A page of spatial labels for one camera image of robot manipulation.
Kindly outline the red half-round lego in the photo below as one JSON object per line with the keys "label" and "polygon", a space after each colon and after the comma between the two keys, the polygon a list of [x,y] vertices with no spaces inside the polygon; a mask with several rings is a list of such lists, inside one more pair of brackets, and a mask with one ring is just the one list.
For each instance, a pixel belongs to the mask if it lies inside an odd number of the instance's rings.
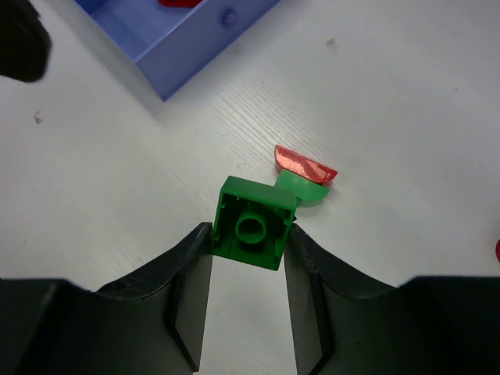
{"label": "red half-round lego", "polygon": [[278,173],[286,170],[319,185],[330,184],[338,175],[338,171],[329,166],[325,166],[282,145],[274,147],[273,155]]}

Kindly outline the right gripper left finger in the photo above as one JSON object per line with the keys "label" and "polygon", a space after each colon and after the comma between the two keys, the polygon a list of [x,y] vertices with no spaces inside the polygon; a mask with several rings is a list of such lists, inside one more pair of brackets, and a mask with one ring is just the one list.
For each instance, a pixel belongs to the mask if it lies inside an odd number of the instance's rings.
{"label": "right gripper left finger", "polygon": [[63,279],[1,282],[4,374],[193,374],[212,271],[210,223],[90,291]]}

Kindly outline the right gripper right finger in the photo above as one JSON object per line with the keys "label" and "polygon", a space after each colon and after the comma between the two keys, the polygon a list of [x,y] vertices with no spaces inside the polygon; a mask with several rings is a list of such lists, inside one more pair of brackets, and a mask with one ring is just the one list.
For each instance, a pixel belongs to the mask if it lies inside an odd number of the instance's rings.
{"label": "right gripper right finger", "polygon": [[284,265],[300,374],[499,371],[496,277],[414,277],[393,287],[330,254],[298,225]]}

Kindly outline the green half-round lego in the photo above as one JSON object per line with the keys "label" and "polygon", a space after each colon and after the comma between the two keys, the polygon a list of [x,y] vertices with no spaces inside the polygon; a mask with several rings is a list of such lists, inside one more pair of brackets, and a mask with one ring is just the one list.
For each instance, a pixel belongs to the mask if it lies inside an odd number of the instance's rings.
{"label": "green half-round lego", "polygon": [[327,187],[313,183],[288,170],[281,170],[274,186],[294,192],[297,206],[304,207],[319,205],[329,193]]}

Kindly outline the green square lego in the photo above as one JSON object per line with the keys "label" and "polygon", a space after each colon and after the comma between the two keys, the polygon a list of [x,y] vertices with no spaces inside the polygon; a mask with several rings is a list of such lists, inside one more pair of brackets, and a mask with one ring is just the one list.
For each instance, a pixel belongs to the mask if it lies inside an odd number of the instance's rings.
{"label": "green square lego", "polygon": [[293,191],[229,176],[220,189],[211,253],[278,270],[296,209]]}

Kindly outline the red flower printed lego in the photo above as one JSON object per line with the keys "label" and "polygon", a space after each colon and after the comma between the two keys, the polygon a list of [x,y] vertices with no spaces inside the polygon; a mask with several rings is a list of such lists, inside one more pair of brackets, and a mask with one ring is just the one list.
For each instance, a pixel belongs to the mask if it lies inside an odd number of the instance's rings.
{"label": "red flower printed lego", "polygon": [[158,3],[170,8],[185,8],[192,9],[196,7],[202,0],[158,0]]}

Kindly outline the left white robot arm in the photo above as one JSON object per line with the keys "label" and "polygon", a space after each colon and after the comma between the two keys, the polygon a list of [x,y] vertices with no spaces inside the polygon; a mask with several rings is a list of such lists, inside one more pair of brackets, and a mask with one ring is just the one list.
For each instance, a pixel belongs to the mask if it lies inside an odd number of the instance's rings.
{"label": "left white robot arm", "polygon": [[1,2],[1,75],[24,83],[41,80],[52,48],[40,14],[27,0]]}

